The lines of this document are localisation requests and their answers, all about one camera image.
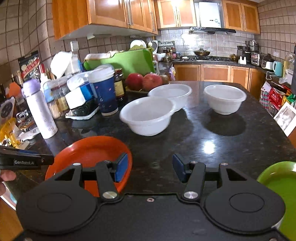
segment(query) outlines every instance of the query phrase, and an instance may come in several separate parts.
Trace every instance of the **white tumbler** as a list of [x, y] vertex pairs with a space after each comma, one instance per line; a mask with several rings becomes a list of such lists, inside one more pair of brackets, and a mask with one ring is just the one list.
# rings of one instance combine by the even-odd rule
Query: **white tumbler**
[[47, 106], [44, 95], [40, 90], [40, 83], [36, 79], [24, 82], [24, 95], [32, 113], [32, 116], [44, 139], [48, 139], [57, 133], [57, 126]]

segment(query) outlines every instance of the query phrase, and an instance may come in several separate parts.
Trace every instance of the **orange plate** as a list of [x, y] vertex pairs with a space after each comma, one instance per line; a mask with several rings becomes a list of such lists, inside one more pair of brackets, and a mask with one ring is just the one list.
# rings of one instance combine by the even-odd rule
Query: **orange plate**
[[[115, 161], [124, 152], [128, 154], [128, 168], [121, 182], [114, 183], [117, 191], [121, 192], [131, 173], [131, 151], [122, 141], [108, 136], [87, 137], [63, 149], [54, 158], [53, 165], [48, 167], [45, 180], [75, 162], [80, 162], [83, 167], [94, 167], [100, 161]], [[99, 196], [96, 181], [85, 181], [84, 188], [93, 196]]]

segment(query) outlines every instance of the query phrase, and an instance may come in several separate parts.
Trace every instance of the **range hood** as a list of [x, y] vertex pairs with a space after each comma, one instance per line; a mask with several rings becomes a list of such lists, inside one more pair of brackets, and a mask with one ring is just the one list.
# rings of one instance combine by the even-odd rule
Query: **range hood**
[[199, 32], [207, 32], [208, 34], [214, 34], [214, 33], [236, 33], [234, 29], [230, 28], [206, 28], [206, 27], [191, 27], [189, 29], [190, 34], [195, 34]]

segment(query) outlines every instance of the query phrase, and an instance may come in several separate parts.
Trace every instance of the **kettle handle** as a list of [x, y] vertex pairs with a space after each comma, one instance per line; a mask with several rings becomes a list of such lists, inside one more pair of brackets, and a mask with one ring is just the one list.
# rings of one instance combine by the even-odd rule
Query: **kettle handle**
[[276, 71], [275, 68], [274, 68], [274, 66], [276, 65], [276, 62], [277, 61], [274, 61], [273, 64], [272, 64], [272, 69], [273, 69], [274, 72]]

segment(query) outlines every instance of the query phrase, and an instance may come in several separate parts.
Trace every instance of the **apple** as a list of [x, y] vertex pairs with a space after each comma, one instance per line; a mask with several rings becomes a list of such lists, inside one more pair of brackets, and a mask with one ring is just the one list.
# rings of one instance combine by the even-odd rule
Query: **apple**
[[130, 90], [139, 91], [143, 88], [143, 75], [138, 73], [131, 73], [126, 78], [125, 84], [128, 86]]
[[145, 75], [143, 79], [143, 89], [145, 91], [150, 91], [155, 87], [161, 86], [163, 84], [162, 78], [154, 73]]

